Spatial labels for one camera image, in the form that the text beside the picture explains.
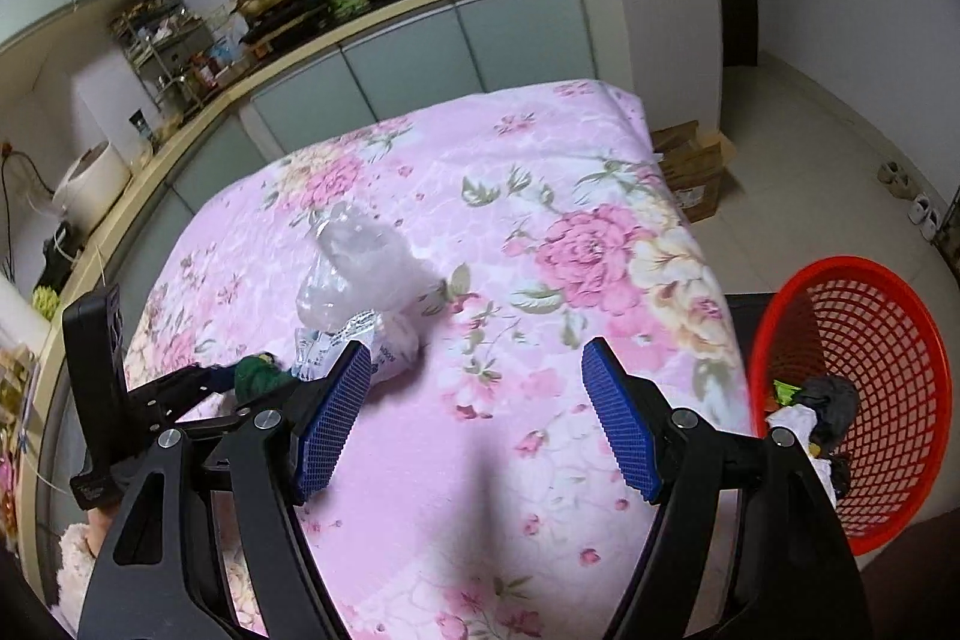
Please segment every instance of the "metal screw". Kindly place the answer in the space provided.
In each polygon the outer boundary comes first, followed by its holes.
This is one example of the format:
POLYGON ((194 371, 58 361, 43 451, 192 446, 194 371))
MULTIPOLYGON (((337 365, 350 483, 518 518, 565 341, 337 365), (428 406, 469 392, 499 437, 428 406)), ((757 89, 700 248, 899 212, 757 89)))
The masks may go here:
POLYGON ((179 442, 180 438, 179 429, 167 429, 166 432, 157 437, 157 442, 160 443, 161 448, 172 448, 179 442))
POLYGON ((700 423, 700 418, 697 417, 697 413, 694 413, 693 410, 687 410, 686 408, 674 410, 673 415, 670 416, 670 420, 673 421, 674 426, 678 429, 693 429, 694 426, 700 423))
POLYGON ((257 429, 272 429, 278 423, 280 423, 279 410, 261 410, 256 413, 256 418, 253 418, 253 426, 257 429))
POLYGON ((770 437, 781 448, 789 448, 797 441, 797 437, 794 437, 793 432, 783 427, 777 427, 773 432, 770 432, 770 437))

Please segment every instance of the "blue gripper pad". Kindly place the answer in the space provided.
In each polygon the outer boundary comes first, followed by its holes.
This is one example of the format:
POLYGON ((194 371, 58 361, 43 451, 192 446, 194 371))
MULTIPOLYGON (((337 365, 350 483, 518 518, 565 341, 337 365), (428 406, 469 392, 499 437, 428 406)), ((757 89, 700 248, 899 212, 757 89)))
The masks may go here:
POLYGON ((329 485, 347 435, 367 398, 371 373, 370 351, 363 345, 347 362, 338 360, 330 372, 330 390, 298 442, 293 482, 301 503, 329 485))
POLYGON ((601 338, 584 345, 581 370, 587 395, 600 418, 623 479, 653 503, 663 485, 656 472, 656 440, 652 431, 658 422, 652 422, 651 426, 643 419, 626 387, 631 381, 650 381, 627 375, 601 338))

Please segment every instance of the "cardboard box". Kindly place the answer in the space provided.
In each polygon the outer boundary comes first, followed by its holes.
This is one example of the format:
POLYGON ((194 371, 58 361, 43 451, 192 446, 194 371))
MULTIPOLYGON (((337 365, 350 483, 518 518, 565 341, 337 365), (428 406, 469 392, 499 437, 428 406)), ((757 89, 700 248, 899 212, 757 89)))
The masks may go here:
POLYGON ((667 188, 677 199, 690 223, 716 214, 720 205, 720 183, 723 172, 736 148, 719 131, 702 133, 697 121, 685 122, 661 131, 650 138, 667 188))

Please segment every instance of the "bed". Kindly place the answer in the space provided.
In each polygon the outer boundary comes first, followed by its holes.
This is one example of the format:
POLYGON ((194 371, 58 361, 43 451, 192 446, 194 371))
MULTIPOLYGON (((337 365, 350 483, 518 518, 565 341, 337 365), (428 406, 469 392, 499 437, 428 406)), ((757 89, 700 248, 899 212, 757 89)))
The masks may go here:
MULTIPOLYGON (((352 637, 601 637, 654 511, 620 477, 581 346, 606 336, 674 407, 750 432, 730 316, 664 188, 640 101, 593 81, 472 95, 234 184, 157 280, 130 385, 260 351, 289 365, 311 214, 341 200, 397 226, 439 281, 409 311, 424 340, 416 370, 371 391, 330 487, 299 509, 352 637)), ((723 584, 722 537, 704 616, 723 584)), ((238 609, 263 632, 251 605, 238 609)))

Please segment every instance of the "kitchen countertop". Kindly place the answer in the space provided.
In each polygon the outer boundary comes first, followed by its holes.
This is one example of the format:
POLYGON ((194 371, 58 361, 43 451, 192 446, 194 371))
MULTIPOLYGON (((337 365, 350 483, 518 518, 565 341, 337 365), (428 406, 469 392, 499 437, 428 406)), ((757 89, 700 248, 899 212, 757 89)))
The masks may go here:
MULTIPOLYGON (((114 204, 88 241, 85 251, 61 292, 59 306, 51 324, 50 333, 40 352, 40 374, 35 383, 34 403, 29 410, 26 438, 27 458, 35 465, 40 458, 40 444, 47 415, 53 400, 56 380, 64 363, 64 336, 61 332, 61 316, 64 307, 78 299, 80 295, 96 287, 103 267, 116 252, 133 221, 159 188, 164 178, 195 143, 203 131, 213 124, 234 103, 243 100, 265 83, 276 78, 288 68, 296 66, 325 49, 334 47, 352 36, 370 28, 387 23, 410 12, 445 0, 402 0, 368 15, 351 20, 334 30, 317 37, 277 58, 269 65, 258 68, 247 77, 239 79, 227 87, 221 95, 203 108, 193 121, 181 128, 147 163, 141 172, 134 175, 123 196, 114 204)), ((16 493, 17 525, 19 535, 19 554, 24 576, 38 595, 42 595, 40 583, 40 564, 37 560, 37 473, 32 468, 19 470, 19 482, 16 493)))

